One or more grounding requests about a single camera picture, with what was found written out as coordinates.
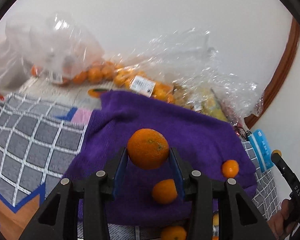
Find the blanket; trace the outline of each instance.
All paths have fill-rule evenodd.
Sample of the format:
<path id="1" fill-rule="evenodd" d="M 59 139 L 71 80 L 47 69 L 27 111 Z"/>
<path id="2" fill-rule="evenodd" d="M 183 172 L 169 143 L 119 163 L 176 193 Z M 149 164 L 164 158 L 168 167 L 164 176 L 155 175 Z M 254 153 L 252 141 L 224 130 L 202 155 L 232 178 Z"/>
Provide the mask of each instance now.
<path id="1" fill-rule="evenodd" d="M 239 163 L 236 180 L 253 198 L 257 183 L 256 168 L 240 139 L 226 122 L 175 105 L 125 91 L 110 91 L 101 96 L 102 109 L 94 110 L 82 150 L 64 177 L 84 179 L 101 170 L 120 147 L 127 145 L 138 129 L 151 128 L 165 136 L 184 160 L 212 179 L 225 181 L 221 165 L 229 159 Z M 108 222 L 118 225 L 164 226 L 190 215 L 191 203 L 180 198 L 161 206 L 151 198 L 153 186 L 173 178 L 168 162 L 156 170 L 145 171 L 128 161 L 122 190 L 114 202 L 106 204 Z M 82 219 L 82 202 L 79 206 Z"/>

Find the screw head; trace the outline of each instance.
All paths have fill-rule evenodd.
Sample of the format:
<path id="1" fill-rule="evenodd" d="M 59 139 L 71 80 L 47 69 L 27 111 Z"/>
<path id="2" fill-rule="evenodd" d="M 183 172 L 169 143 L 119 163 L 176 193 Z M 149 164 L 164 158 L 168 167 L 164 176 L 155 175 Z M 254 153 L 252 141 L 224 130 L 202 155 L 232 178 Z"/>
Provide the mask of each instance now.
<path id="1" fill-rule="evenodd" d="M 229 178 L 229 179 L 228 179 L 228 183 L 229 183 L 230 185 L 235 185 L 235 184 L 237 183 L 237 181 L 236 181 L 235 179 L 233 179 L 233 178 Z"/>
<path id="2" fill-rule="evenodd" d="M 97 173 L 96 173 L 96 175 L 97 175 L 98 177 L 103 177 L 105 174 L 106 174 L 105 171 L 97 171 Z"/>
<path id="3" fill-rule="evenodd" d="M 69 182 L 70 182 L 70 180 L 69 180 L 68 178 L 63 178 L 63 179 L 60 181 L 60 183 L 61 183 L 62 185 L 67 185 Z"/>
<path id="4" fill-rule="evenodd" d="M 192 174 L 192 176 L 194 176 L 194 177 L 199 177 L 199 176 L 201 176 L 201 172 L 200 172 L 200 171 L 196 171 L 196 170 L 192 171 L 191 174 Z"/>

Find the human hand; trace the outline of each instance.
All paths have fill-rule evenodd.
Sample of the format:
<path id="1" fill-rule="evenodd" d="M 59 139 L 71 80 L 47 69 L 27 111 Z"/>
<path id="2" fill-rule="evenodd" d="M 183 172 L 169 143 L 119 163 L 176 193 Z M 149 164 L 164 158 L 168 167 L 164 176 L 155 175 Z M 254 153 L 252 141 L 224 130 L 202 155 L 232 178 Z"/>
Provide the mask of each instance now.
<path id="1" fill-rule="evenodd" d="M 273 215 L 268 221 L 268 225 L 274 233 L 276 239 L 285 239 L 295 228 L 297 224 L 296 222 L 288 225 L 285 230 L 283 228 L 283 221 L 288 219 L 289 214 L 289 200 L 285 199 L 282 201 L 281 210 L 277 212 L 277 214 Z"/>

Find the blue package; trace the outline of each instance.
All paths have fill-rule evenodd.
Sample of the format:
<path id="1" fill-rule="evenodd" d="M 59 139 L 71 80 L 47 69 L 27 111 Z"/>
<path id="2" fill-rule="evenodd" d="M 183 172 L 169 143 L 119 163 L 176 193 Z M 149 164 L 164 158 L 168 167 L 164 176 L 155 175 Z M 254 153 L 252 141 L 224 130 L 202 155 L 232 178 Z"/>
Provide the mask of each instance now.
<path id="1" fill-rule="evenodd" d="M 261 172 L 265 172 L 272 168 L 274 163 L 271 161 L 271 149 L 263 131 L 257 129 L 248 135 L 248 140 L 256 153 Z"/>

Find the plastic bag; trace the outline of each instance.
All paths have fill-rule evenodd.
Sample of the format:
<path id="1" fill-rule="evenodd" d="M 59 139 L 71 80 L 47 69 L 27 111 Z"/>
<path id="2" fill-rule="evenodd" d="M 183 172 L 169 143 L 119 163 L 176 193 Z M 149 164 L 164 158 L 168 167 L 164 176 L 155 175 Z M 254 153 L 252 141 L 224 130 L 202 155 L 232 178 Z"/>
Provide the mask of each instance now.
<path id="1" fill-rule="evenodd" d="M 257 84 L 218 71 L 218 51 L 209 32 L 190 29 L 153 39 L 144 52 L 116 62 L 115 85 L 148 97 L 244 126 L 243 118 L 262 110 Z"/>
<path id="2" fill-rule="evenodd" d="M 20 87 L 31 75 L 63 84 L 103 62 L 104 51 L 98 41 L 66 13 L 48 18 L 15 16 L 7 21 L 6 37 L 0 44 L 3 94 Z"/>

